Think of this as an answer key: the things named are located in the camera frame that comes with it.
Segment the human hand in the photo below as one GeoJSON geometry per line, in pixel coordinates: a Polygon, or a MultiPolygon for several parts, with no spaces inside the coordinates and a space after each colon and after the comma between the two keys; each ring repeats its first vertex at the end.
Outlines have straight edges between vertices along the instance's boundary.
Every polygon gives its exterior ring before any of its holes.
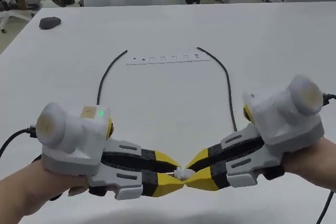
{"type": "Polygon", "coordinates": [[[316,144],[286,154],[282,165],[309,182],[336,191],[336,144],[321,138],[316,144]]]}
{"type": "Polygon", "coordinates": [[[3,194],[10,194],[16,211],[32,215],[48,200],[65,192],[69,196],[83,193],[89,185],[86,177],[57,175],[43,168],[41,161],[33,162],[0,182],[3,194]]]}

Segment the outlet socket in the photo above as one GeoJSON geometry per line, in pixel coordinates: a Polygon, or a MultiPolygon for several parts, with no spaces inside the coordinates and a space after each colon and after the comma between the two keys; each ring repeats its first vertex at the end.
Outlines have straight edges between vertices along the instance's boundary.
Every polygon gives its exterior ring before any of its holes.
{"type": "Polygon", "coordinates": [[[195,52],[189,54],[172,54],[166,56],[146,56],[139,57],[134,56],[128,62],[127,65],[148,65],[148,64],[164,64],[164,63],[176,63],[176,62],[193,62],[193,61],[208,61],[210,58],[202,53],[195,52]]]}

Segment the finger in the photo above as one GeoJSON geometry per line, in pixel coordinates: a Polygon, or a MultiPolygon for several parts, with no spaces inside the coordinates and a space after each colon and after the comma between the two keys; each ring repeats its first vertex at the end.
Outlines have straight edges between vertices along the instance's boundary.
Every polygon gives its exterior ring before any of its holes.
{"type": "Polygon", "coordinates": [[[87,190],[88,190],[88,187],[79,187],[79,186],[73,187],[69,190],[68,196],[71,197],[71,196],[79,195],[79,194],[86,192],[87,190]]]}

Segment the label sticker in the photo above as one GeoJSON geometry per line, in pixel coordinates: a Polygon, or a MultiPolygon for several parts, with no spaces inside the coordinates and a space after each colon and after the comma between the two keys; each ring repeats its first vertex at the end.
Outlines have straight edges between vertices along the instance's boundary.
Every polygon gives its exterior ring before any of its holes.
{"type": "Polygon", "coordinates": [[[36,122],[36,131],[42,133],[44,136],[49,137],[54,130],[54,122],[50,117],[41,115],[36,122]]]}
{"type": "Polygon", "coordinates": [[[81,118],[94,119],[96,116],[97,108],[92,106],[85,106],[80,115],[81,118]]]}

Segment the white table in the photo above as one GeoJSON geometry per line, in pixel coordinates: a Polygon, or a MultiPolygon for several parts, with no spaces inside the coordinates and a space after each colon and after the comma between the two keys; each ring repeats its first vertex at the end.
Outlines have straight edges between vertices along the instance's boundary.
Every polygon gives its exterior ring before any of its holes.
{"type": "MultiPolygon", "coordinates": [[[[157,149],[186,165],[201,149],[232,132],[225,74],[214,61],[127,66],[137,55],[190,52],[201,46],[227,67],[237,125],[242,93],[287,84],[296,73],[336,93],[336,3],[235,4],[42,9],[0,56],[1,142],[34,124],[50,101],[111,106],[114,137],[157,149]],[[57,16],[53,30],[38,28],[57,16]]],[[[326,136],[336,140],[336,104],[323,109],[326,136]]],[[[0,160],[4,177],[41,150],[22,136],[0,160]]],[[[116,201],[89,194],[49,202],[22,223],[315,223],[328,191],[294,175],[255,187],[207,192],[184,188],[162,198],[116,201]]],[[[332,203],[324,224],[334,223],[332,203]]]]}

